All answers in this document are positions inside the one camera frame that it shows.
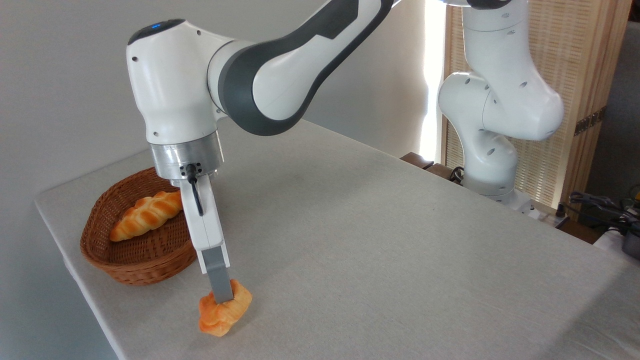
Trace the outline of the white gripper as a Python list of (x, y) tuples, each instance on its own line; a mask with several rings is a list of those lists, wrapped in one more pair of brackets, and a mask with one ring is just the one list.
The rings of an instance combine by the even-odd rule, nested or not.
[(215, 303), (221, 305), (234, 298), (227, 271), (229, 259), (210, 176), (203, 175), (196, 179), (195, 186), (202, 215), (196, 202), (194, 188), (185, 179), (179, 182), (183, 212), (192, 244), (199, 251), (201, 271), (208, 276)]

